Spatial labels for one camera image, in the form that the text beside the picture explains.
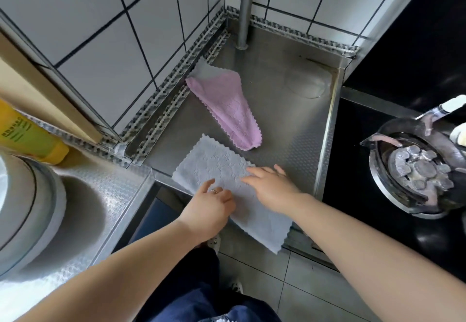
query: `yellow bottle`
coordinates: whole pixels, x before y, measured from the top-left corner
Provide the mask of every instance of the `yellow bottle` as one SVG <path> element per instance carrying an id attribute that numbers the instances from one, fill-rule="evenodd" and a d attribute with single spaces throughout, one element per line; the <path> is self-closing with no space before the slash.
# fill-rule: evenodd
<path id="1" fill-rule="evenodd" d="M 30 121 L 0 99 L 0 146 L 47 164 L 58 164 L 68 154 L 61 139 Z"/>

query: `stainless steel countertop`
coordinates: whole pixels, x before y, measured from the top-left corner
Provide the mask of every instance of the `stainless steel countertop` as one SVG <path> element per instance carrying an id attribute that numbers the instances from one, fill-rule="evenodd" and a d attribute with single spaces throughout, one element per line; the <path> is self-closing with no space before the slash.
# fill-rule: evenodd
<path id="1" fill-rule="evenodd" d="M 124 169 L 75 148 L 53 168 L 67 192 L 65 217 L 34 261 L 0 281 L 0 321 L 13 321 L 110 255 L 154 184 L 147 167 Z"/>
<path id="2" fill-rule="evenodd" d="M 282 165 L 301 190 L 315 193 L 316 177 L 326 173 L 319 164 L 328 163 L 331 111 L 336 111 L 342 69 L 329 69 L 333 83 L 321 97 L 306 98 L 301 95 L 315 88 L 304 84 L 309 73 L 306 63 L 310 63 L 306 58 L 318 60 L 312 55 L 315 48 L 300 44 L 298 55 L 294 46 L 292 51 L 287 48 L 288 42 L 296 42 L 260 29 L 254 31 L 247 50 L 235 49 L 235 39 L 235 35 L 229 37 L 213 65 L 240 74 L 244 96 L 262 131 L 262 145 L 247 152 L 237 149 L 191 93 L 144 164 L 157 171 L 157 181 L 183 191 L 170 177 L 204 133 L 258 166 Z"/>

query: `hand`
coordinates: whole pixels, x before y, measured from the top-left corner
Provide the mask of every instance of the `hand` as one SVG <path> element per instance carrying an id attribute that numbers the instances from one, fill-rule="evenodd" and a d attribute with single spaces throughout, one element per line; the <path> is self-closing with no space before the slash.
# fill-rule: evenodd
<path id="1" fill-rule="evenodd" d="M 290 195 L 300 190 L 290 181 L 285 171 L 278 165 L 275 170 L 268 166 L 248 167 L 246 170 L 254 176 L 246 176 L 242 182 L 254 187 L 259 201 L 277 213 L 287 214 Z"/>
<path id="2" fill-rule="evenodd" d="M 214 178 L 204 182 L 177 219 L 195 235 L 197 244 L 217 235 L 236 208 L 230 190 L 209 190 L 214 182 Z"/>

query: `person's left hand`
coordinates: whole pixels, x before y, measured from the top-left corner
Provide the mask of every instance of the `person's left hand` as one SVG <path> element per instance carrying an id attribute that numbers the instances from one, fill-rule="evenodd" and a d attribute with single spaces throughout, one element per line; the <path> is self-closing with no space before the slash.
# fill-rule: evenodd
<path id="1" fill-rule="evenodd" d="M 177 219 L 189 228 L 198 243 L 217 235 L 236 208 L 230 190 L 221 187 L 209 190 L 214 182 L 214 178 L 204 182 Z"/>

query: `pink cloth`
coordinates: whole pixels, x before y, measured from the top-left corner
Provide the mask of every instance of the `pink cloth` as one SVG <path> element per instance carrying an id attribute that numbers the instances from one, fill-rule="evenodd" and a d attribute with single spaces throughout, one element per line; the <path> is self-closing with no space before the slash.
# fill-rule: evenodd
<path id="1" fill-rule="evenodd" d="M 244 98 L 237 72 L 226 70 L 209 79 L 189 77 L 186 83 L 236 147 L 248 151 L 260 146 L 262 134 Z"/>

